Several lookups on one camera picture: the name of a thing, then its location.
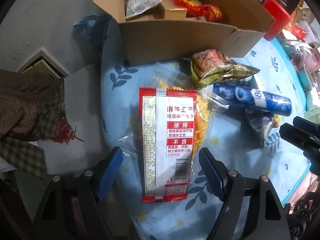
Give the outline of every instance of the white snack wrapper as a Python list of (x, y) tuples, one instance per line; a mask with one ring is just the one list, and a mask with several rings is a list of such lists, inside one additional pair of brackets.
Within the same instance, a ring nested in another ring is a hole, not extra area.
[(162, 0), (128, 0), (126, 19), (130, 19), (156, 7)]

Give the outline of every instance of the red and white snack package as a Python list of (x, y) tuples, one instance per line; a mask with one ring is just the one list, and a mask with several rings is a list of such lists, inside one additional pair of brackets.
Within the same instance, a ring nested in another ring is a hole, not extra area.
[(187, 198), (196, 99), (196, 90), (139, 89), (144, 162), (143, 202), (169, 202)]

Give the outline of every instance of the white label on can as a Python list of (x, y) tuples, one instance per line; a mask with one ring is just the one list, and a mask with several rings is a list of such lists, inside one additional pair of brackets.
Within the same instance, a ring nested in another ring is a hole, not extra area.
[(260, 106), (263, 108), (267, 108), (266, 97), (264, 96), (263, 92), (259, 89), (252, 89), (251, 94), (253, 96), (254, 104), (256, 106)]

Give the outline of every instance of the brown fabric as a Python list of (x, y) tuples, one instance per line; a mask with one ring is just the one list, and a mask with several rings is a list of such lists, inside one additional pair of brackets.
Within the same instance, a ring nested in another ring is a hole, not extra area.
[(60, 79), (42, 73), (0, 70), (0, 133), (28, 134), (60, 84)]

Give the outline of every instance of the yellow dot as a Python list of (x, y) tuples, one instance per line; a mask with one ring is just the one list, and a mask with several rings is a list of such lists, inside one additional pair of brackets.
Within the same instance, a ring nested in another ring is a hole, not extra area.
[(129, 168), (128, 167), (123, 167), (122, 169), (123, 173), (129, 173)]
[(218, 141), (219, 141), (218, 137), (216, 137), (216, 136), (212, 136), (212, 137), (211, 137), (211, 143), (212, 143), (213, 145), (217, 145), (217, 144), (218, 144)]
[(137, 219), (140, 220), (140, 221), (142, 221), (142, 222), (147, 221), (146, 215), (143, 215), (143, 214), (141, 214), (141, 213), (139, 213), (139, 214), (137, 215)]

